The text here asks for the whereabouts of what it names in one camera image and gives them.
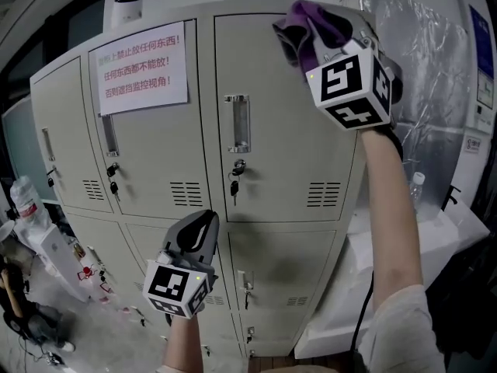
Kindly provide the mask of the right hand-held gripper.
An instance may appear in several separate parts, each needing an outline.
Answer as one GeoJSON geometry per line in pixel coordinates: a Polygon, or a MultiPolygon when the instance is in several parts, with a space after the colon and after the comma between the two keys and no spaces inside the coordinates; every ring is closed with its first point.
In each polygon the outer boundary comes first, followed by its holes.
{"type": "Polygon", "coordinates": [[[307,19],[306,78],[315,106],[344,131],[386,125],[403,93],[402,69],[388,58],[376,37],[373,14],[350,9],[351,38],[329,49],[307,19]]]}

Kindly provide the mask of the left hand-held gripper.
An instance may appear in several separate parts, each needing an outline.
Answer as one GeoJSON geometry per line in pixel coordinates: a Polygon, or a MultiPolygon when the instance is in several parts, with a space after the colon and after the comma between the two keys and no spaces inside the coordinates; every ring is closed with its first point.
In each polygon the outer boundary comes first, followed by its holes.
{"type": "Polygon", "coordinates": [[[202,310],[217,280],[212,260],[219,224],[215,211],[197,211],[169,228],[157,257],[148,261],[142,290],[153,309],[184,319],[202,310]]]}

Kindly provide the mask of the purple wiping cloth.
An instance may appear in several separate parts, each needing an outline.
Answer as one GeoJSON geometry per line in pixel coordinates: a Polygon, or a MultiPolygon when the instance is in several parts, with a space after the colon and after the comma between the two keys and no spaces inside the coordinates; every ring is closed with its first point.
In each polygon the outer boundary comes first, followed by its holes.
{"type": "Polygon", "coordinates": [[[313,30],[329,49],[342,47],[353,35],[348,19],[306,0],[295,1],[287,14],[273,24],[273,30],[288,63],[299,67],[303,75],[319,66],[313,30]]]}

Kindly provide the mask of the grey metal locker door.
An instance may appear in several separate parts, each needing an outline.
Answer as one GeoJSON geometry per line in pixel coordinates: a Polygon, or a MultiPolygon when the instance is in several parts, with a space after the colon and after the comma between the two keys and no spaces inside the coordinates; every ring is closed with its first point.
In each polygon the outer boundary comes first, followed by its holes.
{"type": "Polygon", "coordinates": [[[276,16],[215,19],[222,163],[243,160],[239,189],[227,195],[231,222],[338,221],[356,135],[314,105],[273,30],[276,16]]]}

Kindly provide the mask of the person's left forearm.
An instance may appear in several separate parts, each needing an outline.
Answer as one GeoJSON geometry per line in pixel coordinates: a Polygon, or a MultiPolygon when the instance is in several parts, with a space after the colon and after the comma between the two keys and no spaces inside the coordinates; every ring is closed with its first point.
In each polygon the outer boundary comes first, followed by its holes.
{"type": "Polygon", "coordinates": [[[175,316],[165,348],[162,367],[168,373],[203,373],[198,319],[175,316]]]}

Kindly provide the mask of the person's right forearm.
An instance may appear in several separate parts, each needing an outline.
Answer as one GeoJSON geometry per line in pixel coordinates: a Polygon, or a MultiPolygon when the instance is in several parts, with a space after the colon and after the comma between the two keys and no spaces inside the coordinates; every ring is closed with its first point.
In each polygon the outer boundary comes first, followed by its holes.
{"type": "Polygon", "coordinates": [[[373,305],[422,284],[419,231],[398,150],[376,131],[361,133],[369,181],[373,247],[373,305]]]}

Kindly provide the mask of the grey metal locker cabinet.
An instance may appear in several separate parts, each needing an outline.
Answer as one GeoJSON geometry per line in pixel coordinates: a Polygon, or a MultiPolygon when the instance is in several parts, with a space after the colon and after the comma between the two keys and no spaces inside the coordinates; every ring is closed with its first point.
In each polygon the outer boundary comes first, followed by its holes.
{"type": "Polygon", "coordinates": [[[113,290],[166,336],[165,316],[142,295],[148,261],[178,220],[204,209],[221,228],[217,281],[200,317],[208,354],[283,357],[298,342],[339,258],[364,171],[356,135],[338,221],[231,222],[222,163],[215,19],[282,18],[288,0],[238,0],[171,9],[103,33],[60,56],[30,80],[36,135],[62,210],[78,241],[102,264],[113,290]],[[185,23],[188,101],[102,116],[94,50],[135,33],[185,23]],[[106,168],[120,166],[111,194],[106,168]]]}

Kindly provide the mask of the silver foil sheet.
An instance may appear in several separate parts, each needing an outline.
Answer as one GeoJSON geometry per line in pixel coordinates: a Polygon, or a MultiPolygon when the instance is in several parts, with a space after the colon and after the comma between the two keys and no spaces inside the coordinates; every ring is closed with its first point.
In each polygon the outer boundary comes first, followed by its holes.
{"type": "Polygon", "coordinates": [[[419,221],[441,210],[461,152],[470,99],[471,52],[466,30],[416,0],[360,0],[377,20],[387,56],[403,72],[393,105],[394,132],[408,178],[425,177],[415,210],[419,221]]]}

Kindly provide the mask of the white water dispenser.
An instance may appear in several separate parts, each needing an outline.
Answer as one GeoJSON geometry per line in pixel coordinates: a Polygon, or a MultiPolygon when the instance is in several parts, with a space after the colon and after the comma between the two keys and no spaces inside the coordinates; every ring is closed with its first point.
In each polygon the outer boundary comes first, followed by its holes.
{"type": "Polygon", "coordinates": [[[38,255],[46,271],[59,281],[67,293],[80,302],[89,300],[89,293],[80,285],[78,278],[82,265],[74,255],[73,247],[68,245],[64,234],[55,224],[44,233],[32,233],[18,220],[14,232],[25,246],[38,255]]]}

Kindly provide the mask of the large dispenser water jug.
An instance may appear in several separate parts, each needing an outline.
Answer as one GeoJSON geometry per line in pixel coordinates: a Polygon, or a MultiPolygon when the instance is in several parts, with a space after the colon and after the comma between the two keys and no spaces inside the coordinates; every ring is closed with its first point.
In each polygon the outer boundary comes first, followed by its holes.
{"type": "Polygon", "coordinates": [[[52,225],[50,215],[28,176],[21,176],[12,184],[10,197],[30,231],[45,232],[52,225]]]}

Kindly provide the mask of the white paper notice sheet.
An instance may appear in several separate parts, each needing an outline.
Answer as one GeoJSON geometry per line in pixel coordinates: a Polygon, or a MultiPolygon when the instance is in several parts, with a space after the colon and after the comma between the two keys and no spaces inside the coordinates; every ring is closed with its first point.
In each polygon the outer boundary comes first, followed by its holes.
{"type": "Polygon", "coordinates": [[[113,41],[94,58],[102,116],[188,101],[184,22],[113,41]]]}

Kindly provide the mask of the green label plastic water bottle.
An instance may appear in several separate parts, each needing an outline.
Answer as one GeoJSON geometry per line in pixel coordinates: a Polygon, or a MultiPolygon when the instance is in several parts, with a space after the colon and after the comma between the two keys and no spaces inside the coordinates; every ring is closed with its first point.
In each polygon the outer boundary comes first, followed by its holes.
{"type": "Polygon", "coordinates": [[[419,206],[422,196],[422,188],[425,180],[426,176],[423,173],[421,172],[413,173],[412,180],[409,185],[409,190],[410,190],[410,196],[412,199],[413,207],[415,209],[415,213],[419,212],[419,206]]]}

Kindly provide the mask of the person's grey printed shirt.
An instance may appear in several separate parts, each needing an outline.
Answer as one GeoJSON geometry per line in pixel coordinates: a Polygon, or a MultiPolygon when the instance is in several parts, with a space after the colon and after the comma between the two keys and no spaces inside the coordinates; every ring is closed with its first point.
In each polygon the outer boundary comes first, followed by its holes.
{"type": "Polygon", "coordinates": [[[425,288],[412,285],[389,296],[374,313],[358,351],[368,373],[446,373],[425,288]]]}

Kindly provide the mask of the blue wall poster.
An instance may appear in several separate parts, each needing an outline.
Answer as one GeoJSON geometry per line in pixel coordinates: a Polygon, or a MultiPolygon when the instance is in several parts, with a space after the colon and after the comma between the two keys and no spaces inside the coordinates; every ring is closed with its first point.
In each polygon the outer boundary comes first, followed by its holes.
{"type": "Polygon", "coordinates": [[[474,27],[478,68],[490,79],[494,79],[492,43],[488,21],[473,6],[469,5],[469,7],[474,27]]]}

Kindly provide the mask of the white wall device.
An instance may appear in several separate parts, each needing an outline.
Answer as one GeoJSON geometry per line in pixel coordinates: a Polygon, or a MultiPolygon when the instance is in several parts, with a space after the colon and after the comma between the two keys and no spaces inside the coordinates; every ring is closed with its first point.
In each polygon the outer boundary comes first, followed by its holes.
{"type": "Polygon", "coordinates": [[[475,108],[476,128],[486,134],[491,134],[493,124],[494,81],[481,69],[478,70],[477,102],[475,108]]]}

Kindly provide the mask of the black metal bracket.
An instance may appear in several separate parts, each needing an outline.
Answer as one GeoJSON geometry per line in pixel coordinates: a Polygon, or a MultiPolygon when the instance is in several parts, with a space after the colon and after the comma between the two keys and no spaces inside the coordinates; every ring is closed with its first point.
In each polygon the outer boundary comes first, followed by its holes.
{"type": "Polygon", "coordinates": [[[461,195],[461,190],[454,185],[450,185],[447,194],[443,200],[441,210],[445,211],[449,203],[457,205],[459,203],[460,195],[461,195]]]}

